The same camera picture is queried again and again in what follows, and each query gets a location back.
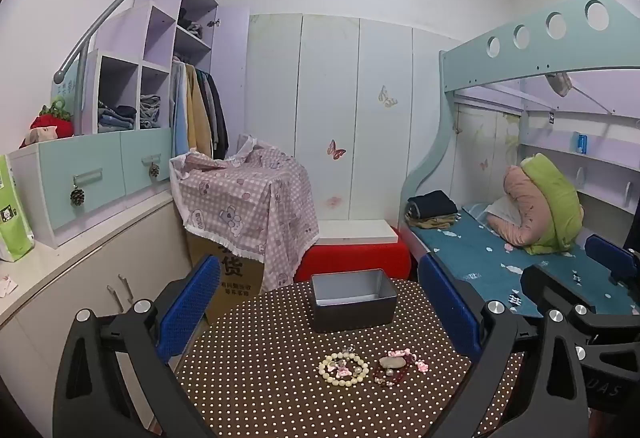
green and white package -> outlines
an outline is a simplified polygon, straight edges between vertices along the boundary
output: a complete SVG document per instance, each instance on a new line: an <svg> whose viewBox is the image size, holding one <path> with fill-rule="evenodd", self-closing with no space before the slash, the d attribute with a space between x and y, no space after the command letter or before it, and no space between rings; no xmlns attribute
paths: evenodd
<svg viewBox="0 0 640 438"><path fill-rule="evenodd" d="M6 155L0 155L0 259L17 261L33 248L33 232L15 190Z"/></svg>

green blanket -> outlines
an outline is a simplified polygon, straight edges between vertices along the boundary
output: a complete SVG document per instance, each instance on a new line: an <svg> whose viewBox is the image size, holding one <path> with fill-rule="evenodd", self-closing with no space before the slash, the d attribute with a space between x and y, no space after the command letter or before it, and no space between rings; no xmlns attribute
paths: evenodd
<svg viewBox="0 0 640 438"><path fill-rule="evenodd" d="M540 189L551 210L549 228L526 248L530 254L567 252L582 229L580 200L575 187L545 155L523 160L522 170Z"/></svg>

red cushion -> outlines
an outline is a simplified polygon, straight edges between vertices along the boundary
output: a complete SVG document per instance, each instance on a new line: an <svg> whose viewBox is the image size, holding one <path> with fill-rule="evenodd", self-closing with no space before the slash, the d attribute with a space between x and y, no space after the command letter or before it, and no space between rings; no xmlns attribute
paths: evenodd
<svg viewBox="0 0 640 438"><path fill-rule="evenodd" d="M372 268L381 268L390 278L407 279L411 272L409 248L400 239L397 243L315 245L303 256L293 281L308 281L313 274Z"/></svg>

cardboard box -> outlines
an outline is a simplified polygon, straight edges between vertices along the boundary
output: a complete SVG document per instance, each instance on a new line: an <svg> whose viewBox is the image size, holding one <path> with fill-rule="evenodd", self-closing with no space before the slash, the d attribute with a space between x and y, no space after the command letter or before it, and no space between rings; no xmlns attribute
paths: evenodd
<svg viewBox="0 0 640 438"><path fill-rule="evenodd" d="M191 265L195 266L204 255L218 258L220 286L205 310L209 324L238 304L260 293L264 265L254 259L238 258L224 245L187 232L187 247Z"/></svg>

pink blanket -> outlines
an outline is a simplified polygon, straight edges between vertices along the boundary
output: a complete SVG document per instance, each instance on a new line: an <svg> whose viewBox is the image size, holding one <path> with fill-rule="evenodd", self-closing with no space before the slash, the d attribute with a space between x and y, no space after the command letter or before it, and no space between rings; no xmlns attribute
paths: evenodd
<svg viewBox="0 0 640 438"><path fill-rule="evenodd" d="M263 290L292 283L318 239L305 168L255 138L227 160L198 152L173 158L171 189L189 232L264 263Z"/></svg>

